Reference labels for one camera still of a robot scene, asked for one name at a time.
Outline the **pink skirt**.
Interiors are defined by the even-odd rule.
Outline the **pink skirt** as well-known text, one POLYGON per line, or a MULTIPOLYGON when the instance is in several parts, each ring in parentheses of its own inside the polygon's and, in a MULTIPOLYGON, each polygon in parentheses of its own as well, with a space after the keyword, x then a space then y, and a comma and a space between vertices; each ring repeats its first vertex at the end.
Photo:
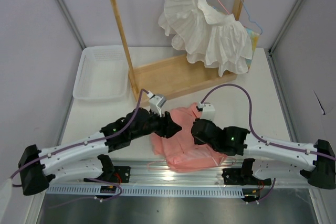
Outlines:
POLYGON ((172 120, 182 127, 171 138, 151 135, 151 143, 155 155, 164 157, 168 167, 178 173, 188 173, 198 170, 219 167, 227 159, 227 155, 214 151, 210 146, 196 145, 191 134, 191 128, 201 113, 196 103, 189 107, 172 109, 172 120))

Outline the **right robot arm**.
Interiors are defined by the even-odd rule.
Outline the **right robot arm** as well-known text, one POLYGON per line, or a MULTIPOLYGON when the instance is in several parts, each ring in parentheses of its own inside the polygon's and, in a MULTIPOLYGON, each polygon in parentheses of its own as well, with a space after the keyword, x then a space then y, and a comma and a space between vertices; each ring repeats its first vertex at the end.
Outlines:
POLYGON ((271 185, 273 178, 306 179, 311 186, 335 189, 335 153, 328 141, 293 143, 255 136, 253 131, 197 119, 191 128, 195 144, 206 144, 227 156, 242 156, 240 168, 223 169, 226 185, 271 185))

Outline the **pink wire hanger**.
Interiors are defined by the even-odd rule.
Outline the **pink wire hanger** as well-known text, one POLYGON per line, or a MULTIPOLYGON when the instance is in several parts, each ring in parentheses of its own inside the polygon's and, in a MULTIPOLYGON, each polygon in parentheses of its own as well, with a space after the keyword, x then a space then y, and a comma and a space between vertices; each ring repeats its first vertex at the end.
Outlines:
POLYGON ((210 168, 229 168, 237 163, 237 159, 229 156, 204 157, 191 159, 178 164, 172 164, 166 160, 149 162, 147 170, 159 170, 166 166, 167 169, 177 173, 189 173, 210 168))

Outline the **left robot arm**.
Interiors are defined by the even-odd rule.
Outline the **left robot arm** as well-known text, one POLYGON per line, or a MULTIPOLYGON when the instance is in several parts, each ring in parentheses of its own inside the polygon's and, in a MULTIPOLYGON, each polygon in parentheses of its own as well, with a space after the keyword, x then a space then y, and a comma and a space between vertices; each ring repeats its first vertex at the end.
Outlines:
POLYGON ((175 123, 169 112, 158 114, 152 110, 136 108, 95 134, 72 144, 38 149, 25 148, 19 163, 22 192, 32 196, 46 190, 52 183, 84 179, 110 182, 114 166, 108 153, 130 145, 132 140, 152 133, 171 138, 182 127, 175 123))

